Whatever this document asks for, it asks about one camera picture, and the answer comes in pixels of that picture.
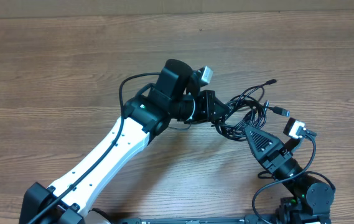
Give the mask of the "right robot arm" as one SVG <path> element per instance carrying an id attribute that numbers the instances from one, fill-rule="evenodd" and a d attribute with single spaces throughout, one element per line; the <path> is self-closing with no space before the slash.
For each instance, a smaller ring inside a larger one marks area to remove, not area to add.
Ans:
<path id="1" fill-rule="evenodd" d="M 258 219 L 263 223 L 330 223 L 336 187 L 323 174 L 309 170 L 315 159 L 317 134 L 305 126 L 286 127 L 284 133 L 290 140 L 283 143 L 254 126 L 247 125 L 245 133 L 252 155 L 264 169 L 258 177 L 264 179 L 268 174 L 273 180 L 257 190 L 252 198 L 252 209 Z M 312 143 L 312 154 L 307 165 L 301 167 L 293 158 L 293 152 L 304 140 Z M 267 218 L 256 209 L 256 199 L 261 192 L 278 184 L 285 186 L 292 196 L 282 198 L 275 216 Z"/>

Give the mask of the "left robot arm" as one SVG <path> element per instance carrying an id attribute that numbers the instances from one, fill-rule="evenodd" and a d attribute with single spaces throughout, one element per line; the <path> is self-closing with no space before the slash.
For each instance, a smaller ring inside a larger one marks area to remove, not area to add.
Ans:
<path id="1" fill-rule="evenodd" d="M 121 116 L 106 137 L 73 169 L 48 187 L 34 183 L 24 194 L 20 223 L 86 223 L 103 189 L 121 168 L 169 127 L 214 122 L 228 112 L 214 91 L 204 90 L 213 70 L 193 70 L 168 59 L 157 81 L 130 100 L 120 100 Z"/>

